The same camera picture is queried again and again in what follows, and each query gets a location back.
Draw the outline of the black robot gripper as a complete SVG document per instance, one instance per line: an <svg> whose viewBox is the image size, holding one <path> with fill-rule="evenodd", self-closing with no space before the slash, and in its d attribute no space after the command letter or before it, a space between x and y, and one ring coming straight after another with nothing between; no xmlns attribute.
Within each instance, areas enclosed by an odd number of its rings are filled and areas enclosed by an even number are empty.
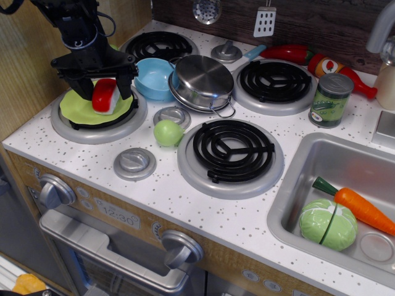
<svg viewBox="0 0 395 296"><path fill-rule="evenodd" d="M61 33L69 54L51 62L59 76L83 99L91 101L92 78L113 77L123 100L131 96L131 82L138 69L131 55L110 47L99 12L55 12L52 22Z"/></svg>

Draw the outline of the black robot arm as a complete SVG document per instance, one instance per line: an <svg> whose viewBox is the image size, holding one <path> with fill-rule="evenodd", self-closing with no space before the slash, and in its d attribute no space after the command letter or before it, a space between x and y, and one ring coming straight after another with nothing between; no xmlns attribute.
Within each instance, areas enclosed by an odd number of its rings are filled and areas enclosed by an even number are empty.
<svg viewBox="0 0 395 296"><path fill-rule="evenodd" d="M135 58L112 48L99 20L97 1L33 1L61 34L69 54L55 58L51 67L83 99L93 98L96 78L115 78L123 100L131 96L138 75Z"/></svg>

